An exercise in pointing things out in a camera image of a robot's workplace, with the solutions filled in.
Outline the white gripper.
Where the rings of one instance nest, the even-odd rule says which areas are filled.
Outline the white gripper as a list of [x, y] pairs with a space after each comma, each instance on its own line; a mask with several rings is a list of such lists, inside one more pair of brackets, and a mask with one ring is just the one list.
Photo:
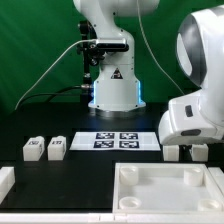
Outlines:
[[224, 143], [224, 127], [202, 114], [199, 96], [196, 91], [169, 101], [158, 127], [163, 146]]

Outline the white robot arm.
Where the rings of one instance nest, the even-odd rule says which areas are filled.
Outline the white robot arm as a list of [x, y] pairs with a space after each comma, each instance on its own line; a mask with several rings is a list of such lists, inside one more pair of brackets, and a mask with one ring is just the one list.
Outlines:
[[[90, 55], [100, 62], [94, 83], [95, 111], [130, 112], [143, 108], [134, 75], [134, 39], [114, 18], [153, 12], [160, 0], [73, 0], [96, 32]], [[224, 142], [224, 5], [189, 14], [177, 35], [176, 56], [186, 77], [200, 89], [168, 103], [159, 127], [163, 145]]]

